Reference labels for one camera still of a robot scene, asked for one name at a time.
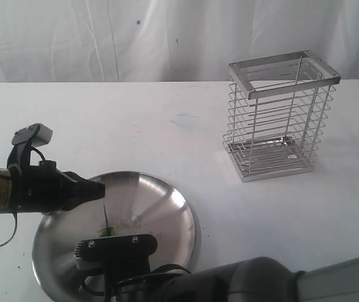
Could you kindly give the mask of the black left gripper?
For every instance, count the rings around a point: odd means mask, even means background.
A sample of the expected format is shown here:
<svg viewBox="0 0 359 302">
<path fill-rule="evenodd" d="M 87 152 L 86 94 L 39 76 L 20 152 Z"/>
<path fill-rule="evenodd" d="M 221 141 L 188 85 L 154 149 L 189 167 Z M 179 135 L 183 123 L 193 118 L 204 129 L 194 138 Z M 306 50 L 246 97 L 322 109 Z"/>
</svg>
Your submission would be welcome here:
<svg viewBox="0 0 359 302">
<path fill-rule="evenodd" d="M 81 204 L 105 197 L 103 183 L 62 172 L 52 160 L 29 165 L 14 182 L 13 209 L 18 213 L 70 211 Z"/>
</svg>

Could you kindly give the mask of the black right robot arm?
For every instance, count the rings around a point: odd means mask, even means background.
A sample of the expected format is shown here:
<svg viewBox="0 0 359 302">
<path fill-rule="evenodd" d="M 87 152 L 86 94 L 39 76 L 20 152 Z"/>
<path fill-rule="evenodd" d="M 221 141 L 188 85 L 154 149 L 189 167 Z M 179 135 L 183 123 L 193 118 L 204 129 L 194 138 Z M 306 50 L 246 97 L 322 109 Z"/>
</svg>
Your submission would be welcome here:
<svg viewBox="0 0 359 302">
<path fill-rule="evenodd" d="M 190 272 L 166 264 L 114 287 L 116 301 L 298 301 L 298 279 L 269 257 Z"/>
</svg>

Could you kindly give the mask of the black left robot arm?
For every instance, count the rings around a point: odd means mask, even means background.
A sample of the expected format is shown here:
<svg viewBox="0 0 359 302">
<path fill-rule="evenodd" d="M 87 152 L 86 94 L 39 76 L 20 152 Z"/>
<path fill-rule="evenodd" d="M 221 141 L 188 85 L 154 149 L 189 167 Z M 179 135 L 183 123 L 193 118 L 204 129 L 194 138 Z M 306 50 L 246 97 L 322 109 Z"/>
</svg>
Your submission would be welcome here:
<svg viewBox="0 0 359 302">
<path fill-rule="evenodd" d="M 105 197 L 106 187 L 73 172 L 62 172 L 56 162 L 41 161 L 24 168 L 0 169 L 0 214 L 70 211 Z"/>
</svg>

